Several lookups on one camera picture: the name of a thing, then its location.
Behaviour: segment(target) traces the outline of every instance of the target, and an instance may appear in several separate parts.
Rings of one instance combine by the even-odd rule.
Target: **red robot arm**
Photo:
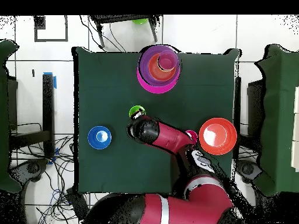
[[[159,194],[114,195],[102,198],[94,208],[111,212],[101,220],[90,211],[84,224],[221,224],[238,222],[234,207],[211,162],[193,144],[184,131],[139,115],[127,127],[128,136],[135,141],[154,146],[174,155],[180,167],[180,178],[173,195]]]

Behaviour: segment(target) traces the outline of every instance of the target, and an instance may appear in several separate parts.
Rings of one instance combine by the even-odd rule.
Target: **blue tape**
[[[54,88],[56,89],[57,86],[56,86],[56,76],[53,76],[53,85],[54,85]]]
[[[53,75],[53,73],[52,72],[44,72],[44,75]],[[56,76],[53,76],[53,86],[55,89],[57,88]]]
[[[58,155],[58,154],[59,154],[58,151],[59,151],[59,148],[56,148],[56,149],[55,149],[55,155]],[[52,161],[55,162],[55,161],[56,161],[56,157],[52,157]]]

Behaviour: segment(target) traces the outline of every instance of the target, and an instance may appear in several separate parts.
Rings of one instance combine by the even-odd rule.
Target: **small green object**
[[[137,20],[132,20],[132,21],[136,24],[144,24],[145,22],[147,22],[147,18],[137,19]]]
[[[130,111],[128,112],[128,116],[131,118],[131,116],[133,114],[135,114],[136,112],[140,111],[143,114],[146,114],[145,109],[142,106],[134,106],[130,109]]]

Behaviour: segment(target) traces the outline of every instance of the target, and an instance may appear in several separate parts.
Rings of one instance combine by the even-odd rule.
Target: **black chair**
[[[148,18],[148,22],[150,23],[149,25],[151,26],[152,30],[152,35],[154,37],[155,42],[157,42],[158,39],[155,32],[155,28],[157,26],[157,21],[159,21],[159,16],[161,15],[91,15],[90,17],[96,24],[96,29],[99,33],[100,44],[102,48],[104,48],[105,45],[102,36],[103,27],[101,24]]]

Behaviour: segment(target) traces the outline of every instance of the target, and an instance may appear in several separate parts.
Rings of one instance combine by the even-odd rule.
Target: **green object on floor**
[[[265,121],[260,141],[260,167],[265,171],[254,180],[264,195],[299,192],[299,173],[291,167],[295,87],[299,86],[299,53],[270,45],[266,58],[257,62],[265,73],[263,99]]]
[[[147,18],[132,20],[132,22],[136,24],[144,24],[145,22],[147,22]]]
[[[8,121],[8,95],[7,74],[4,69],[6,60],[18,47],[10,40],[0,40],[0,190],[18,193],[21,185],[11,178],[9,167],[9,121]]]
[[[143,89],[136,70],[140,53],[88,52],[77,47],[79,71],[79,191],[169,193],[176,167],[171,155],[130,139],[128,110],[143,106],[147,115],[183,130],[199,132],[209,118],[232,121],[234,65],[239,50],[227,55],[178,54],[182,71],[164,94]],[[93,149],[87,140],[97,125],[112,134],[109,147]],[[228,177],[232,152],[215,157]]]

